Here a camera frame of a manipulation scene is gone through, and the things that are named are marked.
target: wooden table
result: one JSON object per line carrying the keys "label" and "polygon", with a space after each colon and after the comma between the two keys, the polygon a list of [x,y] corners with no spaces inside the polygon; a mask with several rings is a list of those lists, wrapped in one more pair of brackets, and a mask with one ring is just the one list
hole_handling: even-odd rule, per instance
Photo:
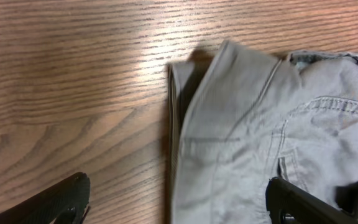
{"label": "wooden table", "polygon": [[232,39],[358,52],[358,1],[0,0],[0,212],[77,171],[86,223],[163,223],[166,65]]}

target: gray fabric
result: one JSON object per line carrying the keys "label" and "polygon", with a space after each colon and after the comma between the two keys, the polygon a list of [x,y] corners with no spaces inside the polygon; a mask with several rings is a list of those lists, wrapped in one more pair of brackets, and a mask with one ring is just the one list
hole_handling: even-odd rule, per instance
{"label": "gray fabric", "polygon": [[225,41],[171,68],[173,224],[270,223],[278,175],[358,218],[358,55]]}

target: wood grain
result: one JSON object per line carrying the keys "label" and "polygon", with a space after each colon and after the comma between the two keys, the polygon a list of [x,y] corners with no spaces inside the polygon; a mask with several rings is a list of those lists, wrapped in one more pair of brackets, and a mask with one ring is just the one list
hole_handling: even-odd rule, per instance
{"label": "wood grain", "polygon": [[224,39],[358,52],[358,1],[0,0],[0,212],[83,171],[86,223],[163,223],[166,65]]}

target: denim-like fabric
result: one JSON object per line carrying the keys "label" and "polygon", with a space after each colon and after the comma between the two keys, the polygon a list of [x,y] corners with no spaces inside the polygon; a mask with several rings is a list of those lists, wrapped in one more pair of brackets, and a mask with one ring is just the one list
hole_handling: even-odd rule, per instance
{"label": "denim-like fabric", "polygon": [[270,223],[281,176],[358,219],[358,55],[225,41],[170,70],[172,223]]}

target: black object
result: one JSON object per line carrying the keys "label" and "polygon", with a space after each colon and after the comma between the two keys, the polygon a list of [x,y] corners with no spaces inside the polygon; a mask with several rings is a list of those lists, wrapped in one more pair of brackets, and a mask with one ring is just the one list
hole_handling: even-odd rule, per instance
{"label": "black object", "polygon": [[82,224],[90,197],[90,180],[78,172],[0,213],[2,224]]}
{"label": "black object", "polygon": [[279,177],[268,183],[266,209],[273,224],[358,224],[349,215]]}

